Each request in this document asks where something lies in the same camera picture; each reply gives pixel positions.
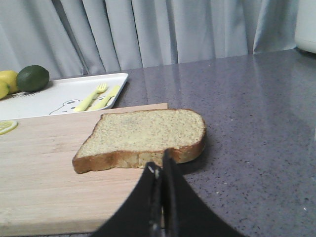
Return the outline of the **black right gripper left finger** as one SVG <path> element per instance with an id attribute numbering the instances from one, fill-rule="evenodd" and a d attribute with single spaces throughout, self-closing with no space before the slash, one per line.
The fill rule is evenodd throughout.
<path id="1" fill-rule="evenodd" d="M 161 168 L 153 162 L 146 167 L 126 201 L 92 235 L 94 237 L 161 236 Z"/>

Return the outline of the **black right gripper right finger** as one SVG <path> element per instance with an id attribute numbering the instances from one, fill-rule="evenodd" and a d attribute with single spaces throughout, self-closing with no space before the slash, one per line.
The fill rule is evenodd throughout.
<path id="1" fill-rule="evenodd" d="M 162 206 L 167 237 L 243 236 L 198 197 L 181 174 L 170 149 L 164 151 Z"/>

